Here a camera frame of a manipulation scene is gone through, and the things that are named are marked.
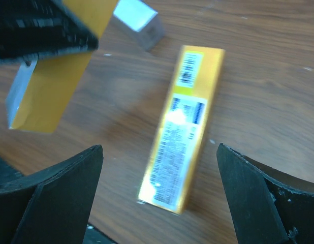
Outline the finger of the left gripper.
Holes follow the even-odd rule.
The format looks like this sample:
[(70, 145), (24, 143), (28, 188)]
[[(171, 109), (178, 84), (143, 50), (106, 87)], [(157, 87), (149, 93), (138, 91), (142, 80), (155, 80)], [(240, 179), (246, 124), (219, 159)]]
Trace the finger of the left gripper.
[(0, 64), (96, 50), (99, 38), (72, 4), (80, 1), (0, 1)]

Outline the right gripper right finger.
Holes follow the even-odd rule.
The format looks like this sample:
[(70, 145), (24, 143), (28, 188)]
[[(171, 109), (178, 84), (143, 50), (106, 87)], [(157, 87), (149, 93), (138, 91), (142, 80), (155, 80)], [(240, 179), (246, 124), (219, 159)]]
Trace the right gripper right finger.
[(223, 143), (216, 158), (238, 243), (314, 243), (314, 183)]

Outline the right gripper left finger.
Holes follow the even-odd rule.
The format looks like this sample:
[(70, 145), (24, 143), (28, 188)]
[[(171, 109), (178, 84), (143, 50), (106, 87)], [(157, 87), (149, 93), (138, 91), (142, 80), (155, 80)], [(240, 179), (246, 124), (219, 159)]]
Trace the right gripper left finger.
[(100, 145), (27, 176), (0, 157), (0, 243), (82, 243), (102, 165)]

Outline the white R.O toothpaste box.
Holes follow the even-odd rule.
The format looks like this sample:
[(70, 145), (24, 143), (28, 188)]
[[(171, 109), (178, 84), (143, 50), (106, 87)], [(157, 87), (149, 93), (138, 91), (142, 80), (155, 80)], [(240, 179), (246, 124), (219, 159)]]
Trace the white R.O toothpaste box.
[[(117, 1), (63, 1), (100, 38)], [(6, 98), (8, 128), (53, 133), (76, 89), (92, 51), (22, 63)]]

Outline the orange toothpaste box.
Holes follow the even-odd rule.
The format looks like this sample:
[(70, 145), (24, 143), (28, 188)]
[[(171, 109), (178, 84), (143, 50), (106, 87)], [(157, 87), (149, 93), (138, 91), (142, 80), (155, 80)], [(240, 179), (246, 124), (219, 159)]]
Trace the orange toothpaste box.
[(156, 129), (138, 200), (183, 213), (208, 127), (225, 50), (183, 45)]

